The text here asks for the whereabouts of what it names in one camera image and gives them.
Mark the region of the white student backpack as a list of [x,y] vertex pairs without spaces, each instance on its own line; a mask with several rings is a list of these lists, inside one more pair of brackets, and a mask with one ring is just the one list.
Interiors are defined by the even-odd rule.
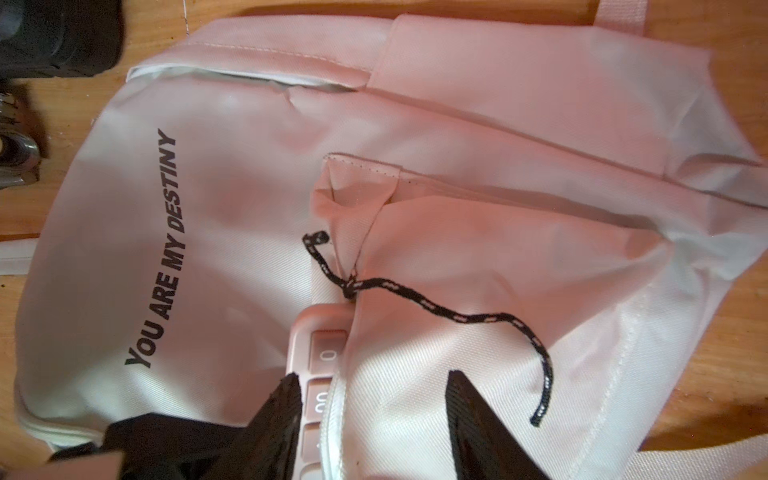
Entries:
[[132,68],[27,276],[15,410],[60,450],[157,413],[244,428],[291,328],[355,307],[325,479],[457,479],[463,372],[547,479],[729,479],[758,435],[640,446],[767,249],[767,166],[707,51],[590,26],[415,15],[212,22]]

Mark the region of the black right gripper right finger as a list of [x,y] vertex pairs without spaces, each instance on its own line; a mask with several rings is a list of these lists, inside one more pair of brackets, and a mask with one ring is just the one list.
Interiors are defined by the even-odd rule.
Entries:
[[452,455],[459,480],[548,478],[463,372],[449,372],[445,401]]

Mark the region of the pink calculator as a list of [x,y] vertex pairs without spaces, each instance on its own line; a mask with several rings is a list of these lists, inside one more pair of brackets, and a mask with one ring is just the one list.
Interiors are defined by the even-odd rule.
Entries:
[[298,376],[302,392],[295,479],[323,477],[322,419],[333,375],[349,337],[354,310],[351,304],[312,305],[298,315],[291,328],[286,372]]

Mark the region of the steel ball valve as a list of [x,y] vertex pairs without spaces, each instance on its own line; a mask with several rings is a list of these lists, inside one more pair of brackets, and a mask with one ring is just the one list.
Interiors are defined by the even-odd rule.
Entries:
[[1,93],[1,189],[26,186],[39,180],[41,161],[37,142],[22,126],[19,103]]

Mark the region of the black plastic tool case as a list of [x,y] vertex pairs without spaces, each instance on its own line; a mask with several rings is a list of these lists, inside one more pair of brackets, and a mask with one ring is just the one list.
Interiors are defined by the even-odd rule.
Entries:
[[1,78],[93,77],[122,54],[120,0],[2,0]]

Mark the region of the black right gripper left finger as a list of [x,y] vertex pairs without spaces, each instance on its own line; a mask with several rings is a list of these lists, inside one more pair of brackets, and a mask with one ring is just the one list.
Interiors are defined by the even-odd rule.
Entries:
[[285,376],[232,444],[203,475],[212,480],[293,478],[302,417],[299,377]]

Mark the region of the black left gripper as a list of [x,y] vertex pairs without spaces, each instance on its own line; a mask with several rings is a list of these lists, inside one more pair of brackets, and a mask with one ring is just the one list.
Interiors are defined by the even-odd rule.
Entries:
[[120,452],[121,479],[200,479],[241,431],[240,427],[150,413],[111,424],[101,444],[63,448],[49,461]]

